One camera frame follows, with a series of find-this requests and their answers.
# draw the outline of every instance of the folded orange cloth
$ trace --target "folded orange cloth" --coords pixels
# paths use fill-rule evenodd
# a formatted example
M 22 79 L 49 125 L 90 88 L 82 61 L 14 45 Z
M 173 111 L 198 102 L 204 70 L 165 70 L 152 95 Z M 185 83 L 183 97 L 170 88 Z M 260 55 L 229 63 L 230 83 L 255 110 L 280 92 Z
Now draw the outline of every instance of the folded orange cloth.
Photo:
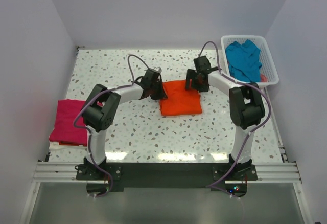
M 201 114 L 200 94 L 195 89 L 185 89 L 185 80 L 163 83 L 168 96 L 160 100 L 160 110 L 163 116 Z

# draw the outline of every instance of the terrazzo surface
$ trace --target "terrazzo surface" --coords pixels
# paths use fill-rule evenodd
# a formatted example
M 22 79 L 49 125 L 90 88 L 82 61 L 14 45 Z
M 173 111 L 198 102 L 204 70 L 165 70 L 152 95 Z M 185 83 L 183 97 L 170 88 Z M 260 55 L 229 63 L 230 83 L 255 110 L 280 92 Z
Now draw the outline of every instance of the terrazzo surface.
M 106 87 L 128 84 L 131 74 L 127 55 L 141 57 L 149 67 L 162 69 L 163 81 L 181 80 L 194 68 L 199 50 L 80 50 L 66 95 L 86 100 L 97 83 Z M 213 50 L 204 52 L 216 66 Z M 135 76 L 145 66 L 131 58 Z M 233 147 L 235 126 L 229 116 L 228 97 L 216 88 L 201 93 L 203 113 L 195 116 L 163 117 L 159 102 L 150 98 L 119 105 L 106 137 L 106 156 L 110 162 L 227 162 Z M 278 138 L 271 119 L 254 136 L 254 163 L 282 162 Z M 51 162 L 82 162 L 84 148 L 52 150 Z

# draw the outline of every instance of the white plastic basket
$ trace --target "white plastic basket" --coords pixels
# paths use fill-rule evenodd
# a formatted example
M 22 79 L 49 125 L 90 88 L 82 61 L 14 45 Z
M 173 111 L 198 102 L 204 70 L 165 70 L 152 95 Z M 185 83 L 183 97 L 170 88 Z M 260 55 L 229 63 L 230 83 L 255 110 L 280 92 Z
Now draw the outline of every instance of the white plastic basket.
M 262 67 L 260 68 L 260 73 L 265 75 L 268 79 L 268 82 L 258 82 L 259 88 L 264 88 L 269 85 L 277 84 L 279 82 L 277 70 L 272 59 L 271 53 L 269 51 L 268 44 L 265 38 L 263 38 L 262 36 L 229 35 L 223 36 L 221 38 L 221 47 L 223 49 L 224 62 L 227 74 L 230 76 L 225 49 L 234 41 L 237 41 L 242 44 L 247 39 L 253 41 L 253 43 L 260 49 L 259 61 L 262 64 Z

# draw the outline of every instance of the metal extrusion rail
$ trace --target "metal extrusion rail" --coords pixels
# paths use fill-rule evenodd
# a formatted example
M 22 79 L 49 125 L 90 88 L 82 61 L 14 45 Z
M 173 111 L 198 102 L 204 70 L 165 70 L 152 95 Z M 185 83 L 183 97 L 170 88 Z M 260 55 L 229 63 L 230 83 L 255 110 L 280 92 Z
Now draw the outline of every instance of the metal extrusion rail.
M 39 162 L 33 176 L 33 182 L 57 183 L 103 183 L 103 181 L 78 181 L 74 167 L 80 163 Z M 301 183 L 296 163 L 255 164 L 257 181 L 249 183 Z M 239 184 L 239 181 L 226 181 L 226 184 Z

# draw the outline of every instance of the white wall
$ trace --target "white wall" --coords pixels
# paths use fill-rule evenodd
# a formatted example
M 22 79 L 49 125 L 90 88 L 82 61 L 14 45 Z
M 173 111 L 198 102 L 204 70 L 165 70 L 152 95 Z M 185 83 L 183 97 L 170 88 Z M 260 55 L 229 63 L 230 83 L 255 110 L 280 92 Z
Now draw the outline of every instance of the white wall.
M 73 41 L 94 48 L 200 47 L 266 35 L 285 0 L 53 0 Z
M 270 94 L 281 136 L 321 223 L 327 223 L 326 2 L 286 0 L 266 36 L 280 79 Z
M 75 47 L 51 0 L 0 0 L 0 222 L 18 223 Z

